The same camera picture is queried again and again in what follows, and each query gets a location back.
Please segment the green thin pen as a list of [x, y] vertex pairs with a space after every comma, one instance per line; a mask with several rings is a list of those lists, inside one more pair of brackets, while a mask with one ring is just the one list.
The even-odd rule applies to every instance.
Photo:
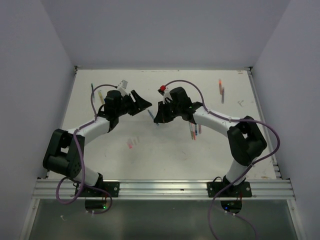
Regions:
[[193, 136], [194, 135], [194, 128], [193, 128], [193, 124], [191, 122], [189, 122], [189, 129], [190, 129], [190, 133]]

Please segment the red highlighter pen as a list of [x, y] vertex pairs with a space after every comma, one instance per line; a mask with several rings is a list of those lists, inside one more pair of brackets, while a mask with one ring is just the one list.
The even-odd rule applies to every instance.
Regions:
[[191, 125], [191, 129], [192, 129], [192, 139], [196, 140], [197, 126], [193, 123], [191, 123], [190, 125]]

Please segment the blue gel pen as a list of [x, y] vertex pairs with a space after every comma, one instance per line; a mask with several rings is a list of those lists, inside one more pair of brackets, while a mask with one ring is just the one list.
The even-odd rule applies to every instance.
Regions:
[[198, 125], [197, 124], [194, 125], [194, 133], [195, 133], [195, 136], [198, 135]]

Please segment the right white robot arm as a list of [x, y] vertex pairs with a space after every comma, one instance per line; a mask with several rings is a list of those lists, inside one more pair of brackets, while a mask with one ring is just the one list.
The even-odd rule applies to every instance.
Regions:
[[184, 121], [210, 128], [228, 139], [233, 162], [223, 177], [223, 192], [235, 196], [241, 190], [245, 180], [245, 171], [251, 163], [267, 148], [267, 142], [254, 119], [250, 116], [221, 119], [207, 112], [200, 102], [192, 102], [183, 87], [170, 90], [161, 86], [158, 90], [163, 100], [158, 102], [158, 111], [154, 122], [165, 124], [181, 117]]

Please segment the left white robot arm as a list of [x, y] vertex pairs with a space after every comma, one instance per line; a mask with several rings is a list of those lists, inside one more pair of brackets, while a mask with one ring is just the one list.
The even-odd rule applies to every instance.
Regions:
[[85, 166], [84, 148], [96, 138], [111, 132], [123, 115], [134, 116], [151, 107], [135, 90], [130, 94], [110, 90], [104, 104], [90, 122], [75, 129], [56, 129], [51, 136], [42, 165], [45, 169], [86, 185], [92, 196], [103, 193], [102, 175]]

